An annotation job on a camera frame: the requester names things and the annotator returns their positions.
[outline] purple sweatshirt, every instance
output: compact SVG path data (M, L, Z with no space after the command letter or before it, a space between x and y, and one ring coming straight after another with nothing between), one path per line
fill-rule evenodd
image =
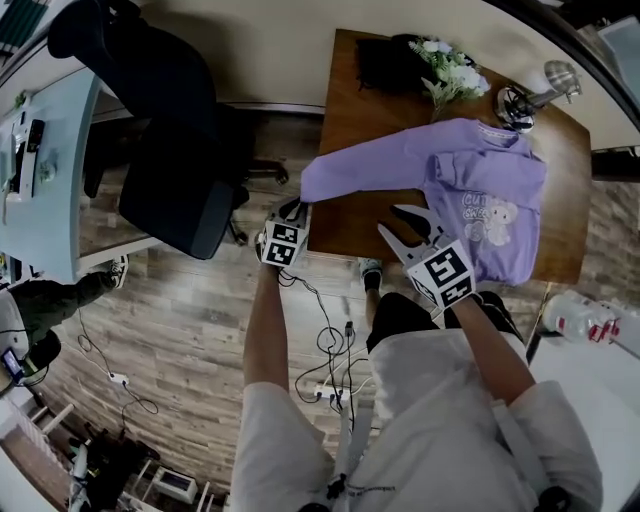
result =
M464 245L476 279L515 285L533 271L545 175L517 133L453 119L316 158L302 173L301 198L420 189Z

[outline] flower bouquet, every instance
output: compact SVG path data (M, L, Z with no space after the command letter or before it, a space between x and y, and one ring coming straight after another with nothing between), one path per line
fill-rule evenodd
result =
M433 80L422 77L426 93L434 104L431 122L434 122L447 103L453 100L479 98L491 86L478 73L478 66L464 53L444 41L418 37L409 41L409 47L430 65Z

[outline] white desk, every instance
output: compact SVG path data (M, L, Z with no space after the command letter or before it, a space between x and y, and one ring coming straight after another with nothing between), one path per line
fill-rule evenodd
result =
M84 149L100 82L88 69L81 69L35 94L26 108L26 123L41 119L45 124L36 166L53 164L56 176L50 182L34 180L33 197L7 202L7 225L0 223L0 250L44 271L48 278L75 282L88 269L123 254L159 243L151 237L79 254L79 198ZM9 116L0 127L5 138L11 129Z

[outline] metal lamp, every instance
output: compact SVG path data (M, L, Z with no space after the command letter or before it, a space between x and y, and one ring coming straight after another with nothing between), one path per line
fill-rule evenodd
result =
M514 85L501 89L496 96L494 111L503 126L520 133L531 131L536 110L543 108L562 95L582 94L576 69L568 62L550 60L545 62L544 74L551 86L541 94L528 94Z

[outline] chair base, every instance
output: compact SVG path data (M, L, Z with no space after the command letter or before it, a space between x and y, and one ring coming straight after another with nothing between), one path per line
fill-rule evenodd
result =
M280 162L253 160L251 162L251 170L247 173L245 181L264 178L273 178L278 185L282 186L289 181L289 173ZM228 232L237 246L243 247L249 243L249 236L235 225L233 214L229 220Z

